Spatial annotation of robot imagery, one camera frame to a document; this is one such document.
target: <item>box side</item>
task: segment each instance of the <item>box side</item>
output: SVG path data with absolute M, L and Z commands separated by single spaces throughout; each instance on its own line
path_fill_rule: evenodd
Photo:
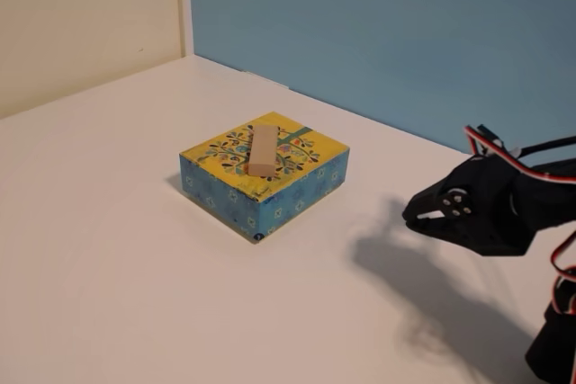
M 258 229 L 265 237 L 275 232 L 312 204 L 333 192 L 346 179 L 347 148 L 289 186 L 268 197 L 261 206 Z
M 182 189 L 188 197 L 213 216 L 254 240 L 259 232 L 260 204 L 202 167 L 180 156 Z

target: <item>wooden block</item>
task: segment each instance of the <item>wooden block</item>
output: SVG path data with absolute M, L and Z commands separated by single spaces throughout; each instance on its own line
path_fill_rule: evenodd
M 278 130 L 273 125 L 254 125 L 248 175 L 269 177 L 275 174 Z

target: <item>leaf pattern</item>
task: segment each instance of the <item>leaf pattern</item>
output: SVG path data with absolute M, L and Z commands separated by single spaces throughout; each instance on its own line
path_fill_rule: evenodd
M 248 160 L 250 158 L 250 146 L 254 127 L 247 125 L 242 130 L 232 130 L 226 134 L 225 141 L 214 141 L 208 150 L 197 160 L 204 162 L 208 157 L 218 158 L 224 173 L 234 175 L 248 174 Z M 284 176 L 293 175 L 304 170 L 307 164 L 317 164 L 320 154 L 314 151 L 314 141 L 304 137 L 295 136 L 290 139 L 293 131 L 280 128 L 279 139 L 287 138 L 289 141 L 278 146 L 276 153 L 276 170 L 274 176 L 262 177 L 268 182 L 282 179 Z

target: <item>white wall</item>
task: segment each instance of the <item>white wall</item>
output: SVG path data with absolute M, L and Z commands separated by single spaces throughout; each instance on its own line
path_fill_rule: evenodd
M 182 55 L 178 0 L 0 0 L 0 118 Z

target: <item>robotic arm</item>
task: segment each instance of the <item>robotic arm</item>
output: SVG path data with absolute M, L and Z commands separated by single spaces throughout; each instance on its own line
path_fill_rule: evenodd
M 483 256 L 519 256 L 541 229 L 576 219 L 576 158 L 528 167 L 523 156 L 576 144 L 576 137 L 508 151 L 489 129 L 466 127 L 473 155 L 416 194 L 402 213 L 406 226 Z M 576 384 L 576 268 L 560 269 L 546 323 L 526 354 L 550 384 Z

